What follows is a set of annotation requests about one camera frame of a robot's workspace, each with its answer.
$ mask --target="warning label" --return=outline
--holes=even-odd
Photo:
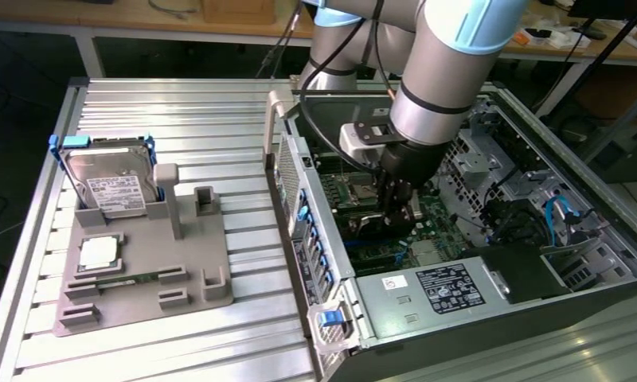
[[[487,303],[463,264],[420,271],[416,275],[439,314]]]
[[[87,184],[96,200],[96,205],[103,212],[128,211],[144,209],[144,195],[139,178],[131,177],[97,177],[88,179]]]

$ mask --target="green circuit board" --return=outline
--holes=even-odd
[[[468,241],[450,220],[450,212],[439,197],[419,195],[424,218],[411,233],[394,240],[351,240],[350,224],[374,214],[378,193],[371,176],[364,173],[322,175],[322,185],[332,206],[338,228],[358,276],[422,267],[455,260],[468,248]]]

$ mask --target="black floor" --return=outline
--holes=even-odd
[[[85,70],[69,37],[0,33],[0,40],[1,231],[25,218],[65,84],[71,77],[84,76]],[[254,78],[270,47],[100,38],[99,48],[108,76]],[[278,77],[299,73],[308,54],[308,48],[288,48]],[[494,79],[532,104],[546,94],[560,67],[546,63],[534,71],[534,63],[516,67],[514,61],[500,61]],[[364,70],[360,75],[371,73]],[[3,269],[11,264],[19,233],[20,227],[0,235],[0,294]]]

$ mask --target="table leg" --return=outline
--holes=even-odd
[[[572,68],[570,68],[567,75],[562,78],[560,83],[555,87],[551,95],[543,102],[542,108],[539,108],[536,112],[536,117],[542,117],[543,115],[551,114],[552,109],[560,103],[562,99],[567,95],[568,91],[572,89],[574,84],[576,83],[578,79],[580,78],[583,72],[591,65],[594,60],[584,60],[576,64],[574,64]]]
[[[85,65],[87,76],[92,78],[106,77],[104,64],[96,49],[96,42],[92,33],[80,33],[73,36],[77,49],[81,53],[83,64]]]

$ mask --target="hard drive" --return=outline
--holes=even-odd
[[[49,140],[53,152],[57,142]],[[110,219],[142,216],[147,203],[162,200],[154,180],[155,141],[150,136],[69,136],[56,151],[84,209],[100,209]]]

